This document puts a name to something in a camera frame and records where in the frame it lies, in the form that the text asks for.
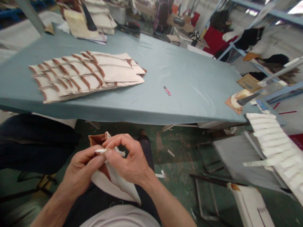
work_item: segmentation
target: leg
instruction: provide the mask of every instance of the leg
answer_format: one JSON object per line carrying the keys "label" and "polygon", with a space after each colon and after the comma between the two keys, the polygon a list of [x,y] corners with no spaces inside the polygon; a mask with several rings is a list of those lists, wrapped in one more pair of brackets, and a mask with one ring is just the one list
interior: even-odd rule
{"label": "leg", "polygon": [[[146,158],[148,166],[153,171],[155,171],[154,162],[152,160],[151,142],[150,142],[149,138],[147,137],[145,131],[141,132],[141,135],[139,136],[138,141],[141,144],[141,147],[144,152],[144,156]],[[150,215],[152,215],[161,225],[160,217],[158,215],[157,209],[156,209],[155,204],[152,201],[151,197],[140,186],[135,185],[135,187],[136,187],[139,197],[141,199],[141,206],[137,206],[137,207],[139,207],[140,209],[142,209],[142,210],[146,211],[147,213],[149,213]]]}

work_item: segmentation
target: white cloth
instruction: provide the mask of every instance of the white cloth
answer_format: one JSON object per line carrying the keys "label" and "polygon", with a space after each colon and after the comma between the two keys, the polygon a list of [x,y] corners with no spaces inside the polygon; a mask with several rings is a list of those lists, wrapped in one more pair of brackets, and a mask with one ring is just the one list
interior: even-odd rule
{"label": "white cloth", "polygon": [[92,216],[80,227],[160,227],[149,213],[132,205],[117,205]]}

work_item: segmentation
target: cutting table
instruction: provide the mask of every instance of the cutting table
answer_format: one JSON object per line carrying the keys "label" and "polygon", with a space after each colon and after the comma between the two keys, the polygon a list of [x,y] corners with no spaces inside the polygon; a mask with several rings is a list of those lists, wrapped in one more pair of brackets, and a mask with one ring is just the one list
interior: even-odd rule
{"label": "cutting table", "polygon": [[[100,45],[76,39],[58,29],[55,33],[42,34],[0,65],[2,109],[30,111],[59,119],[152,125],[247,122],[243,114],[236,114],[224,103],[243,89],[236,83],[241,76],[231,65],[144,34],[136,38],[117,31],[114,36],[108,36],[106,45]],[[43,95],[27,66],[86,50],[110,54],[127,52],[147,70],[145,83],[43,104]],[[257,107],[247,104],[243,113],[258,111]]]}

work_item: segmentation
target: floor debris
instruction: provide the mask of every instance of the floor debris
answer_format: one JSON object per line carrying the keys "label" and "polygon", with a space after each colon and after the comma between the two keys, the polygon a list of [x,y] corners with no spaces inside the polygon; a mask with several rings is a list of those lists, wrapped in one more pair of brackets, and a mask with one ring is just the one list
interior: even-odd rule
{"label": "floor debris", "polygon": [[195,220],[195,222],[197,222],[197,218],[196,218],[196,216],[195,216],[195,214],[194,214],[194,212],[193,212],[193,209],[192,209],[192,208],[190,208],[190,210],[191,210],[191,212],[192,212],[193,219]]}
{"label": "floor debris", "polygon": [[162,174],[155,173],[156,177],[157,177],[157,178],[165,178],[165,174],[164,174],[164,171],[163,171],[163,170],[161,170],[161,173],[162,173]]}
{"label": "floor debris", "polygon": [[175,157],[175,155],[168,149],[167,150],[168,153],[170,153],[171,156]]}

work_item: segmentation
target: person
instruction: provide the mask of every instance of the person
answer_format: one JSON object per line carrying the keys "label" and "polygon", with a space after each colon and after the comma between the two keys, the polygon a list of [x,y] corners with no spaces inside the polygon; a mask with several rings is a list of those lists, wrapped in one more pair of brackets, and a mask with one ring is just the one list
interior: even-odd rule
{"label": "person", "polygon": [[[113,150],[119,145],[125,146],[129,151],[127,158]],[[95,154],[95,150],[104,148],[108,149],[104,154]],[[106,160],[121,177],[135,184],[141,206],[111,198],[91,183],[91,175]],[[161,222],[164,227],[197,226],[182,204],[156,177],[150,140],[143,131],[138,141],[129,134],[119,134],[109,138],[102,146],[95,145],[77,152],[58,189],[31,227],[159,227]]]}

